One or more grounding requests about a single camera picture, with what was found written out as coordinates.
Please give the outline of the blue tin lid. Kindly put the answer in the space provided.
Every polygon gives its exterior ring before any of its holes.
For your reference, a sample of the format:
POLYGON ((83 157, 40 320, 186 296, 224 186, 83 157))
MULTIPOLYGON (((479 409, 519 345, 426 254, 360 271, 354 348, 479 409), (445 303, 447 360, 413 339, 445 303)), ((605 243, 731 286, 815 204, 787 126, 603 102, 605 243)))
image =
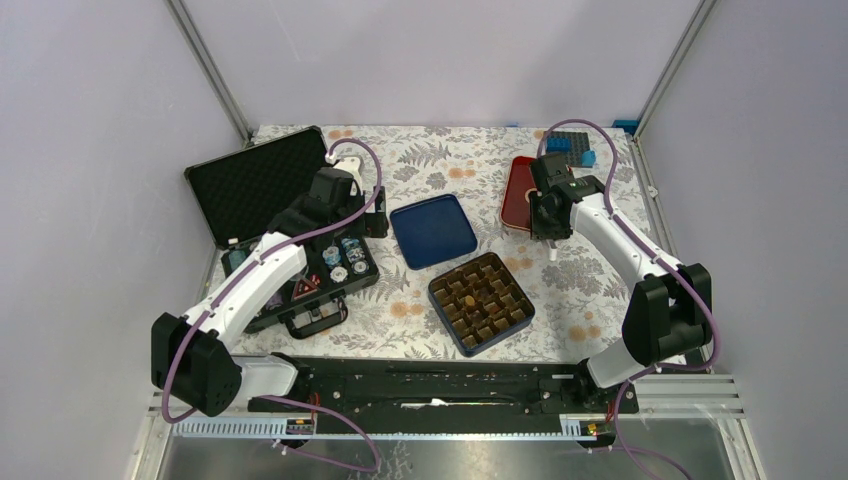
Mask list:
POLYGON ((389 220, 402 257, 412 270, 456 259, 478 247, 471 222, 453 194, 397 208, 389 220))

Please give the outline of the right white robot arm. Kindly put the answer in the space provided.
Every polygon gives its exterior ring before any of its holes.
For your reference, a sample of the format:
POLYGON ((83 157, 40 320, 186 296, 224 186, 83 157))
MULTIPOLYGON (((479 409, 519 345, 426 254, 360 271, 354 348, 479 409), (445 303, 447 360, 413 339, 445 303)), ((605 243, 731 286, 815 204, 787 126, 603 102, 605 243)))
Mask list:
POLYGON ((663 251, 613 205, 597 177, 576 177, 563 154, 537 157, 530 171, 532 237, 554 245, 580 234, 630 291, 620 339, 582 360, 565 390, 583 410, 597 412, 643 370, 712 342, 711 276, 663 251))

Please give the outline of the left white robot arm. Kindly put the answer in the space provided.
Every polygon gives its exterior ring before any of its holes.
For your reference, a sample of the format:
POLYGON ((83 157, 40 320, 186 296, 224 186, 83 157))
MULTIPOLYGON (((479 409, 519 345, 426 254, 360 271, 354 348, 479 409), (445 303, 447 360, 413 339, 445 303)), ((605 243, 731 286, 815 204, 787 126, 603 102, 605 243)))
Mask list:
POLYGON ((170 423, 177 399, 189 413, 217 416, 232 404, 272 398, 288 411, 309 401, 301 367, 283 354, 236 359, 231 350, 250 324, 280 316, 305 338, 343 322, 345 298, 376 283, 365 242, 387 232, 384 187, 364 187, 362 161, 333 160, 310 189, 279 214, 215 290, 184 314, 162 314, 151 329, 151 376, 170 423))

